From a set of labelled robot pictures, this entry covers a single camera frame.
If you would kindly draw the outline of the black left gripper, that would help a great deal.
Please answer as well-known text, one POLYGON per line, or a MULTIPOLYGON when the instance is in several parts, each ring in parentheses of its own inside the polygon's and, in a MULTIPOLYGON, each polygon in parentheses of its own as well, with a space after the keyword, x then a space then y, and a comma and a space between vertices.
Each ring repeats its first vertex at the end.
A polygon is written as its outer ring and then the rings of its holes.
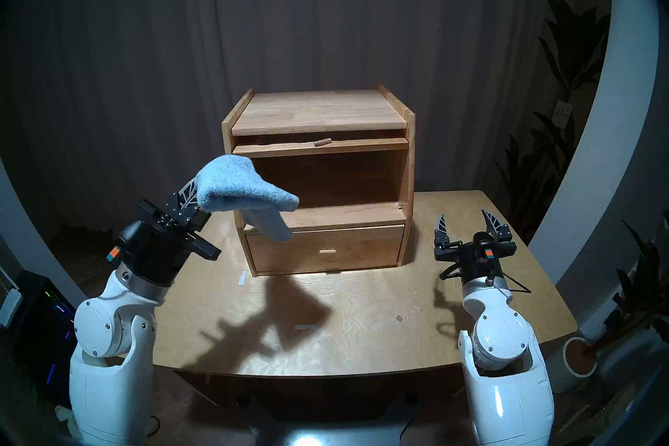
POLYGON ((134 275, 169 287, 192 253, 208 261, 220 256, 221 250, 198 234, 210 217, 198 205, 195 178, 170 194, 164 208, 141 199, 139 220, 119 232, 107 261, 122 262, 134 275))

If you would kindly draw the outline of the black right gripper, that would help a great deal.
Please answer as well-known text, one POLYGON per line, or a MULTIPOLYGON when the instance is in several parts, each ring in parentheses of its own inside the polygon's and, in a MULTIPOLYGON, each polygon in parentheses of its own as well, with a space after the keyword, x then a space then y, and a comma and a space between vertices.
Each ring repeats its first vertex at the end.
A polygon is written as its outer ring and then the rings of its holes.
POLYGON ((451 263, 439 275, 440 280, 460 277, 462 283, 483 277, 491 286, 496 277, 503 277, 500 259, 511 257, 517 246, 510 227, 494 214, 482 209, 486 232, 474 234, 471 242, 450 241, 444 214, 440 214, 434 231, 436 261, 451 263))

